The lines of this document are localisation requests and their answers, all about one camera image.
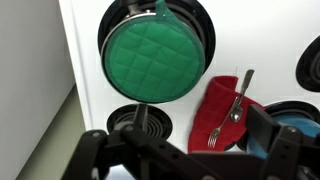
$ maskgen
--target green pot holder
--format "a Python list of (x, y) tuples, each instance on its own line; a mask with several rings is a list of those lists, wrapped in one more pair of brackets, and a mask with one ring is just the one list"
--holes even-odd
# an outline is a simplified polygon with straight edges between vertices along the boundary
[(119, 26), (103, 50), (109, 82), (140, 102), (176, 100), (197, 84), (204, 71), (199, 38), (164, 0), (156, 2), (155, 16), (134, 18)]

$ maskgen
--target white wall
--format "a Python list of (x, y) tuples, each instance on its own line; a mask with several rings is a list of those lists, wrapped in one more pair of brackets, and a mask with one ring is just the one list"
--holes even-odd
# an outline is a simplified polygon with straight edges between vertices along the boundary
[(0, 1), (0, 179), (15, 179), (74, 85), (58, 0)]

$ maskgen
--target red oven mitt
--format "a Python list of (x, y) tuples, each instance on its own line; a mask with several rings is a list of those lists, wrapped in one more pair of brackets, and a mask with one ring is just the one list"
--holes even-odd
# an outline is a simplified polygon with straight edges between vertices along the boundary
[(215, 147), (208, 147), (211, 131), (222, 123), (234, 99), (239, 96), (239, 93), (235, 92), (237, 81), (238, 78), (234, 76), (218, 76), (211, 79), (193, 122), (188, 142), (189, 153), (193, 151), (224, 151), (226, 146), (237, 142), (245, 133), (248, 106), (257, 104), (264, 109), (257, 102), (244, 97), (241, 103), (243, 108), (241, 119), (235, 123), (229, 118), (221, 128)]

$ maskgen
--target metal fork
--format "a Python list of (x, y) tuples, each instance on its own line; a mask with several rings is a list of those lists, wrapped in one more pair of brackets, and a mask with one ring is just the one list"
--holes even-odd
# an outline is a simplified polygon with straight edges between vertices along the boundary
[(236, 107), (237, 105), (237, 101), (238, 101), (239, 97), (236, 97), (234, 99), (234, 102), (231, 106), (231, 108), (229, 109), (228, 114), (226, 115), (226, 117), (224, 118), (224, 120), (222, 121), (222, 123), (220, 124), (219, 127), (215, 128), (212, 130), (209, 139), (208, 139), (208, 147), (214, 148), (214, 146), (216, 145), (218, 136), (220, 135), (221, 132), (221, 127), (223, 126), (223, 124), (228, 120), (228, 118), (230, 117), (231, 112), (233, 111), (233, 109)]

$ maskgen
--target stovetop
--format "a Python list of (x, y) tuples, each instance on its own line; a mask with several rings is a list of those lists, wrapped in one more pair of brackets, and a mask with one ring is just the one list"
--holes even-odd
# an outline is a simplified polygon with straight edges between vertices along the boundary
[[(302, 53), (320, 35), (320, 1), (199, 2), (214, 24), (215, 55), (187, 95), (172, 102), (153, 104), (172, 120), (169, 142), (186, 152), (193, 118), (214, 76), (235, 75), (242, 82), (245, 72), (254, 69), (246, 92), (251, 99), (262, 105), (297, 100), (320, 108), (320, 93), (301, 88), (295, 78)], [(114, 90), (102, 71), (97, 34), (101, 18), (111, 3), (111, 0), (60, 1), (87, 130), (107, 130), (107, 119), (114, 110), (137, 103)]]

